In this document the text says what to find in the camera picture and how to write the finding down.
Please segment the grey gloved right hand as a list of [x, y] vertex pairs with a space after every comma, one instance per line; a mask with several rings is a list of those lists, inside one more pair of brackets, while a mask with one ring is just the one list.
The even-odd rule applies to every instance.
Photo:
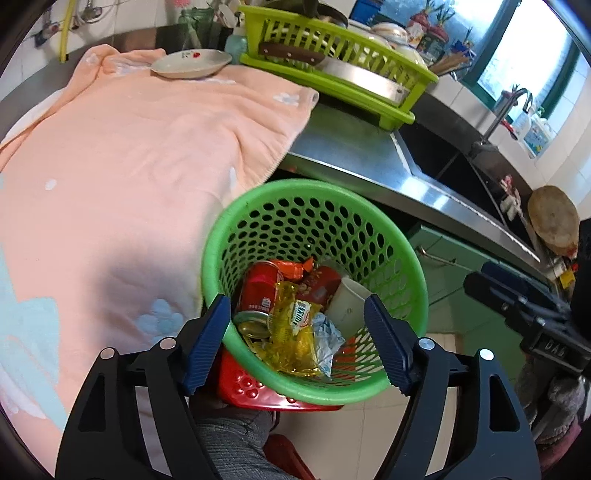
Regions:
[[515, 391], [545, 472], [566, 454], [590, 419], [590, 381], [528, 356]]

